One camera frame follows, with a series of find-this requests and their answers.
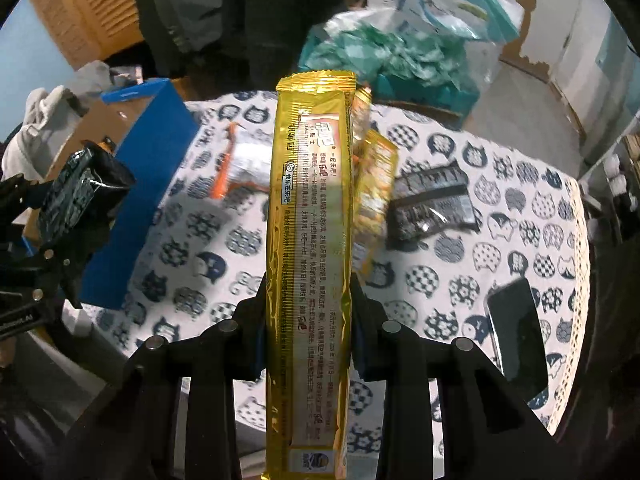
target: light blue wall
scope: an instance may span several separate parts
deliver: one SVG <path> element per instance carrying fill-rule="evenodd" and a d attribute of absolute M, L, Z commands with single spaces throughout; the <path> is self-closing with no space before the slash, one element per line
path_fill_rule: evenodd
<path fill-rule="evenodd" d="M 22 122 L 31 90 L 50 91 L 73 72 L 31 2 L 20 0 L 0 28 L 0 141 Z"/>

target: snack package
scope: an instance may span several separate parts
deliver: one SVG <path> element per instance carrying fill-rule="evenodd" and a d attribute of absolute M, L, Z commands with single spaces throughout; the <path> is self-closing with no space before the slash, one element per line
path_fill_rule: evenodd
<path fill-rule="evenodd" d="M 456 161 L 398 177 L 387 215 L 390 245 L 444 229 L 478 232 L 468 184 L 468 176 Z"/>
<path fill-rule="evenodd" d="M 360 87 L 356 90 L 351 105 L 351 131 L 353 133 L 353 153 L 360 155 L 360 146 L 369 131 L 369 115 L 371 110 L 371 88 Z"/>
<path fill-rule="evenodd" d="M 55 243 L 75 226 L 114 220 L 136 179 L 126 166 L 98 144 L 86 140 L 53 181 L 40 208 L 43 246 Z"/>
<path fill-rule="evenodd" d="M 229 146 L 211 188 L 211 197 L 224 198 L 239 186 L 268 191 L 273 138 L 262 131 L 251 133 L 237 123 L 231 123 L 227 131 Z"/>
<path fill-rule="evenodd" d="M 351 72 L 281 79 L 267 223 L 267 471 L 343 479 L 351 336 Z"/>
<path fill-rule="evenodd" d="M 353 192 L 353 270 L 364 278 L 386 235 L 385 216 L 397 167 L 398 147 L 376 130 L 369 130 Z"/>

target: table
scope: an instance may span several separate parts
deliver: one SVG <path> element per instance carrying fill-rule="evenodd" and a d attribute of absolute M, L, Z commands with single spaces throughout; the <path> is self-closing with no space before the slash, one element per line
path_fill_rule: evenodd
<path fill-rule="evenodd" d="M 238 92 L 188 107 L 201 127 L 149 229 L 124 309 L 88 308 L 98 330 L 125 355 L 149 336 L 197 336 L 255 294 L 266 268 L 267 194 L 241 188 L 208 198 L 226 127 L 237 121 L 272 136 L 276 92 Z M 529 405 L 553 433 L 577 367 L 589 297 L 589 255 L 577 182 L 539 160 L 414 112 L 375 105 L 373 126 L 400 148 L 399 173 L 458 161 L 468 174 L 478 234 L 448 230 L 406 252 L 380 250 L 364 287 L 392 319 L 420 336 L 464 335 L 491 358 L 484 297 L 518 275 L 529 280 L 543 332 L 549 388 Z M 380 449 L 384 383 L 352 370 L 348 450 Z M 265 430 L 264 373 L 236 381 L 237 421 Z M 434 456 L 442 456 L 436 382 L 431 383 Z"/>

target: black snack package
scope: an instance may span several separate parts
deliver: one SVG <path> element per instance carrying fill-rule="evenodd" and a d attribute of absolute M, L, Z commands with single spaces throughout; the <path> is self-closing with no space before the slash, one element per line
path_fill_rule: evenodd
<path fill-rule="evenodd" d="M 456 161 L 398 177 L 386 217 L 390 247 L 444 229 L 478 232 L 468 183 Z"/>
<path fill-rule="evenodd" d="M 40 208 L 38 230 L 43 246 L 54 244 L 76 226 L 113 221 L 135 183 L 126 166 L 86 140 L 84 149 L 69 156 Z"/>

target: brown stain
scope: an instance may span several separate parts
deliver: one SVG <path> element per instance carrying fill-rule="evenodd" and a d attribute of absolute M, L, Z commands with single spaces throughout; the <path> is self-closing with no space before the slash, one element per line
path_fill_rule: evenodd
<path fill-rule="evenodd" d="M 532 63 L 529 60 L 529 56 L 522 56 L 522 45 L 527 39 L 529 35 L 529 29 L 531 27 L 531 15 L 533 11 L 536 10 L 538 6 L 537 0 L 516 0 L 524 9 L 524 18 L 522 20 L 522 26 L 520 27 L 520 37 L 517 40 L 511 41 L 511 43 L 507 43 L 503 50 L 502 55 L 500 56 L 500 60 L 505 63 L 514 66 L 523 72 L 526 72 L 533 77 L 537 77 L 538 79 L 547 83 L 549 81 L 549 71 L 551 67 L 548 63 L 543 61 L 539 61 L 537 63 Z"/>

